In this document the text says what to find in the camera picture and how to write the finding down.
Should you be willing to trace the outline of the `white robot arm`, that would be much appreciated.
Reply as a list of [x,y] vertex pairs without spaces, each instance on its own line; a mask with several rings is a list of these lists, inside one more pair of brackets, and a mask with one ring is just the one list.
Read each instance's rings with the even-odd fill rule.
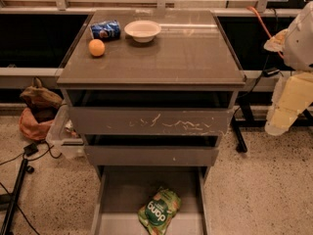
[[276,83],[265,131],[273,136],[287,132],[313,103],[313,2],[309,2],[287,29],[271,37],[264,49],[282,52],[286,66],[295,70]]

